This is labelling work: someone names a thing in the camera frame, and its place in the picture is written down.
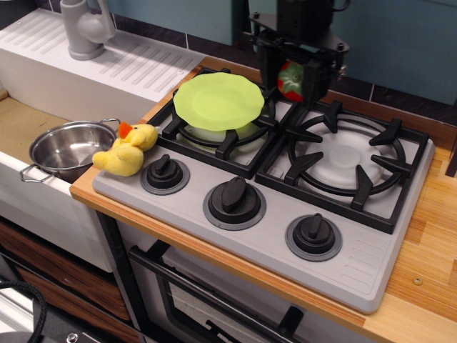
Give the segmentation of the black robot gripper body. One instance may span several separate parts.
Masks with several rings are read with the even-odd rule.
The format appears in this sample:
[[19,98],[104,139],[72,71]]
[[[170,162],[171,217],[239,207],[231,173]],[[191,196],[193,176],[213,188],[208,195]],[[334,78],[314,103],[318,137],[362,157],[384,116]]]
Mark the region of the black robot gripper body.
[[253,44],[257,50],[258,39],[268,41],[279,46],[283,61],[305,64],[315,59],[330,75],[342,77],[349,45],[332,32],[331,24],[333,15],[349,6],[349,1],[277,1],[275,14],[250,15]]

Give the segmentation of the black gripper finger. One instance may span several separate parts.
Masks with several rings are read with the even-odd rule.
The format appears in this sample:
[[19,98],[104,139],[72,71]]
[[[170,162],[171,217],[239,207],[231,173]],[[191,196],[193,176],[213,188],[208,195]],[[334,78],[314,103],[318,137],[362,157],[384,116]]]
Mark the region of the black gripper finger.
[[313,106],[327,95],[330,76],[328,68],[321,61],[310,60],[303,65],[302,93],[305,106]]
[[272,89],[277,85],[279,70],[283,65],[284,58],[278,45],[261,39],[257,40],[257,59],[261,73],[262,84],[266,89]]

